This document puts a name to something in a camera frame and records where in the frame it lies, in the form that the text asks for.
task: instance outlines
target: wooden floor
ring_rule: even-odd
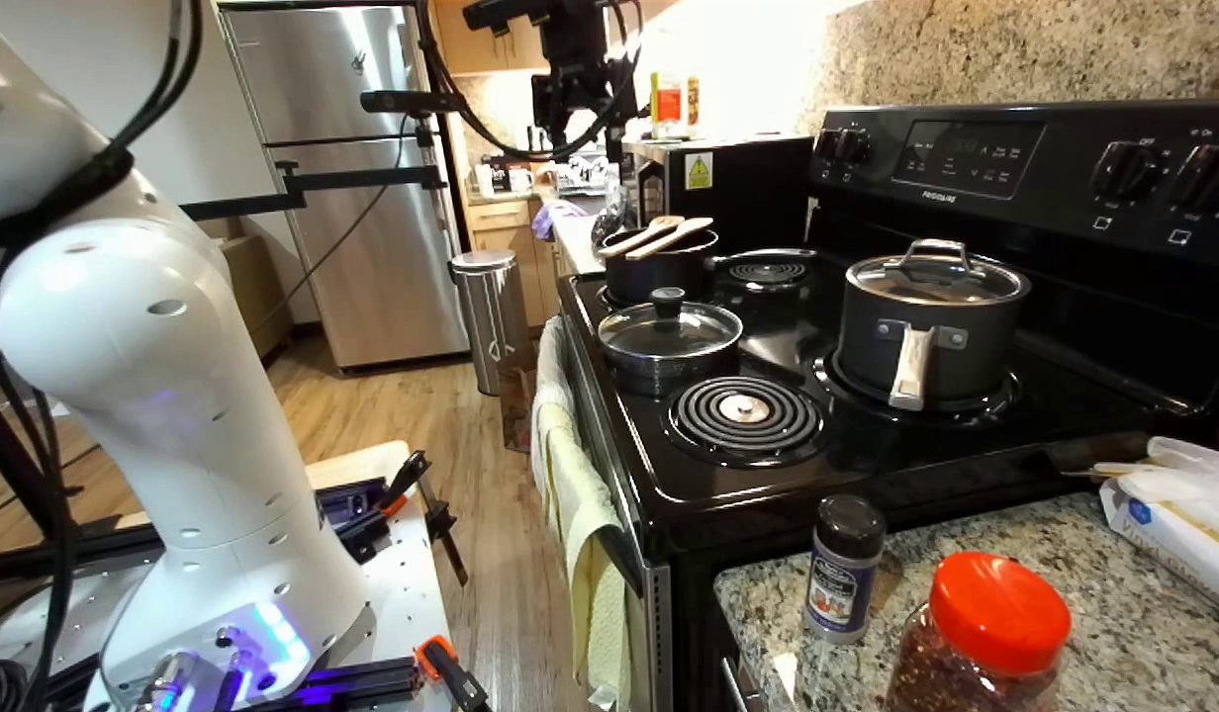
[[[469,361],[416,362],[368,375],[338,375],[326,340],[300,337],[270,378],[292,423],[300,460],[332,460],[358,447],[408,437],[433,460],[433,489],[459,518],[469,584],[441,556],[450,642],[503,712],[569,712],[566,590],[560,547],[545,535],[532,485],[532,462],[500,437],[500,398],[482,398]],[[132,515],[138,503],[113,460],[65,428],[68,482],[78,520]],[[36,540],[19,507],[0,509],[0,551]]]

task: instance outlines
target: pot lid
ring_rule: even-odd
[[[962,241],[923,238],[908,254],[855,261],[849,279],[871,298],[911,303],[1006,303],[1031,291],[1031,279],[996,255],[967,254]]]
[[[610,352],[647,361],[693,361],[723,352],[740,340],[738,313],[684,299],[684,288],[652,288],[647,303],[631,303],[599,325]]]

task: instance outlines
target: red lid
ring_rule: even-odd
[[[962,658],[1006,675],[1049,672],[1073,634],[1061,592],[992,555],[950,555],[936,569],[929,621]]]

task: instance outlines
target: towel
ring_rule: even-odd
[[[569,584],[573,672],[602,701],[631,708],[631,590],[599,528],[623,527],[607,477],[582,451],[569,385],[564,370],[564,325],[551,321],[539,340],[539,391],[532,407],[532,476],[545,507],[545,520],[564,540]]]

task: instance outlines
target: door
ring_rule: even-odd
[[[427,92],[411,6],[222,12],[260,142],[401,133],[366,92]]]
[[[326,142],[270,150],[270,162],[349,172],[404,167],[401,150],[411,154],[411,142]],[[433,190],[416,183],[313,190],[288,216],[339,369],[469,352],[446,269],[450,238]]]

